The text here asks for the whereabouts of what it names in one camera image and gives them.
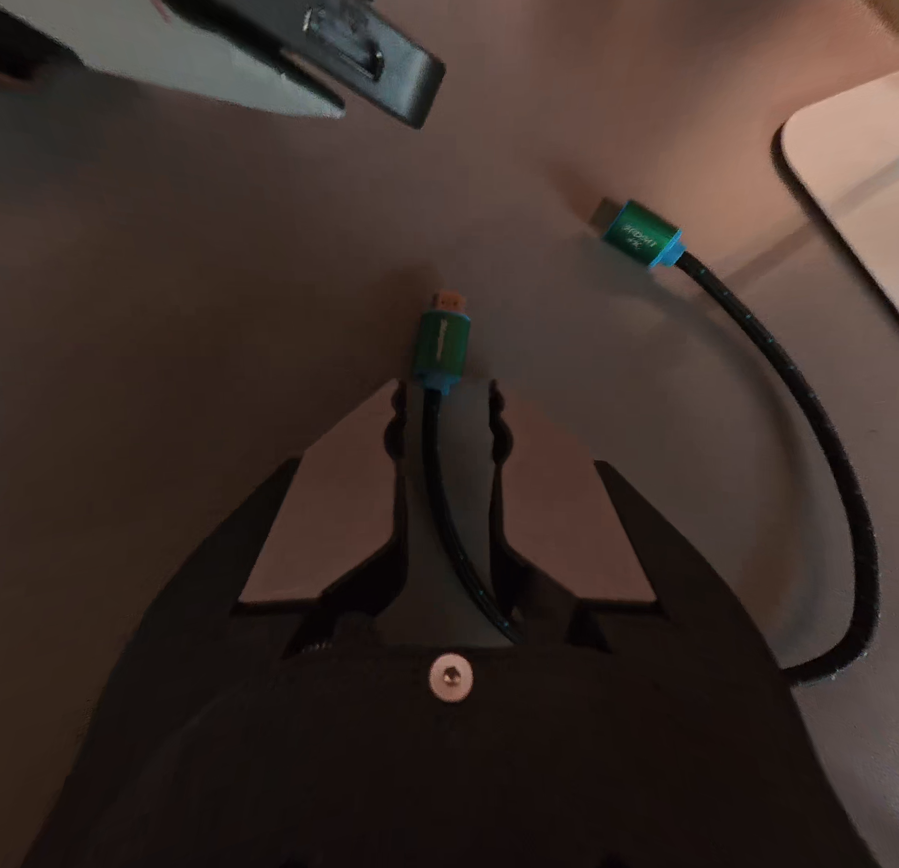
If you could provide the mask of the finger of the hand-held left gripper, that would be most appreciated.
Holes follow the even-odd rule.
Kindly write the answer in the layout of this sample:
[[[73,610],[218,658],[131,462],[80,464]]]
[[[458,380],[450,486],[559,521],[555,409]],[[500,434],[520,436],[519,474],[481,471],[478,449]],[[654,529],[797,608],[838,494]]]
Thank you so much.
[[[293,80],[163,0],[1,0],[101,74],[290,117],[342,118],[340,98]]]

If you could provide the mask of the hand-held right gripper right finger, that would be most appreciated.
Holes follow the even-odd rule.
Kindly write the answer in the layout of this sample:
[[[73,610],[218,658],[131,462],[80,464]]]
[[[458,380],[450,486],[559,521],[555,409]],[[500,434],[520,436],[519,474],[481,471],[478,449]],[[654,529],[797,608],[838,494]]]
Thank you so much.
[[[589,447],[499,381],[489,387],[489,427],[500,616],[528,646],[610,652],[599,613],[652,613],[657,595]]]

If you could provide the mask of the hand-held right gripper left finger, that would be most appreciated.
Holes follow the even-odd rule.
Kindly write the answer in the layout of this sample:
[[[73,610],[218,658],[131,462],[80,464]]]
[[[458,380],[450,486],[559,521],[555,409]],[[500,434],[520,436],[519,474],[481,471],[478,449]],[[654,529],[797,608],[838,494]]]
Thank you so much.
[[[381,615],[408,577],[406,385],[385,383],[299,458],[237,600],[294,614],[283,655],[331,647],[345,618]]]

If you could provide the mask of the black adapter hub with cable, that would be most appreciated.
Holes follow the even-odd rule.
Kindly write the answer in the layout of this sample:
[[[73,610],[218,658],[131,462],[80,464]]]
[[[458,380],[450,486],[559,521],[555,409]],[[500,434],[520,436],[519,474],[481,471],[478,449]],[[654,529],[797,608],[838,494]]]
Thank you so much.
[[[292,65],[313,70],[404,125],[421,128],[444,63],[390,24],[375,0],[238,0]]]

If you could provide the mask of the pale rounded board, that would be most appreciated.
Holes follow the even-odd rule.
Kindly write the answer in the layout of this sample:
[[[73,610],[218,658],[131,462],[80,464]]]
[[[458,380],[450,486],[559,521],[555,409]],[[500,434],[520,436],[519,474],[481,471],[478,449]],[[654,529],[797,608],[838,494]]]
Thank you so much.
[[[796,111],[781,153],[890,305],[898,307],[898,72]]]

